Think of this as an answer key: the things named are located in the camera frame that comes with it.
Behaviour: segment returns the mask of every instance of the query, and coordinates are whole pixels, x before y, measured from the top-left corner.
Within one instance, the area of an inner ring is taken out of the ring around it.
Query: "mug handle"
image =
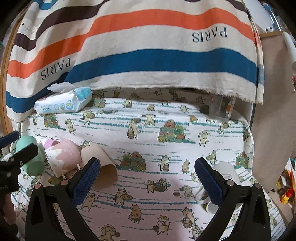
[[[205,195],[205,188],[202,187],[194,196],[194,199],[195,201],[198,203],[198,204],[205,204],[205,203],[208,203],[210,201],[210,198],[209,196],[205,199],[205,200],[202,200],[202,197]]]

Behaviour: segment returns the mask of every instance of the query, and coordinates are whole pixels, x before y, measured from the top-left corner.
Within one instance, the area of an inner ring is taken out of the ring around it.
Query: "orange stripe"
[[[10,76],[28,78],[32,73],[67,55],[79,52],[86,38],[111,31],[124,30],[146,25],[168,25],[199,30],[214,24],[226,24],[237,29],[255,43],[251,26],[241,22],[236,16],[219,8],[212,8],[201,15],[161,9],[141,10],[129,13],[107,15],[97,18],[88,33],[61,40],[41,49],[35,59],[23,64],[11,60],[8,66]]]

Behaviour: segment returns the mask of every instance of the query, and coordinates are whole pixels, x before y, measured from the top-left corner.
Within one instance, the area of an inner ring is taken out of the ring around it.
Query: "baby wipes package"
[[[83,109],[92,98],[89,86],[76,88],[71,83],[64,82],[53,84],[48,89],[57,93],[35,102],[34,109],[40,115],[77,112]]]

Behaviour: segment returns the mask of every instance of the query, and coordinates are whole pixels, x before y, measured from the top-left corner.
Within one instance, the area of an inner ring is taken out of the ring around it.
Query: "human hand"
[[[11,193],[6,194],[4,197],[3,213],[4,219],[8,224],[15,224],[17,216],[15,213],[15,207],[11,201]]]

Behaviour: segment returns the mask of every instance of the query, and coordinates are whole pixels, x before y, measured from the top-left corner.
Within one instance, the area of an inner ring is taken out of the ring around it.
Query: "green cup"
[[[33,136],[23,136],[21,137],[16,144],[16,152],[19,152],[23,148],[27,147],[31,143],[34,143],[38,146],[37,140]],[[27,162],[22,166],[24,171],[29,176],[37,176],[41,174],[44,171],[44,155],[42,154],[42,151],[40,147],[38,146],[38,154],[35,156],[32,160]]]

